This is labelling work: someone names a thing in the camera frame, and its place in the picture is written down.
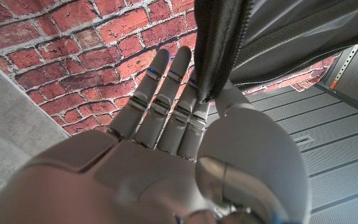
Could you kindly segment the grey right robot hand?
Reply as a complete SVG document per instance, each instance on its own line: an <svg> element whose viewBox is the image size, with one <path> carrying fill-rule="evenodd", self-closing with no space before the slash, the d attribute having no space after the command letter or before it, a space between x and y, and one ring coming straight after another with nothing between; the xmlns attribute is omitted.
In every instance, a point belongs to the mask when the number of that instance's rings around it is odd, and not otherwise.
<svg viewBox="0 0 358 224"><path fill-rule="evenodd" d="M183 80L188 47L159 50L105 132L31 159L0 191L0 223L306 223L298 146L227 82L219 118Z"/></svg>

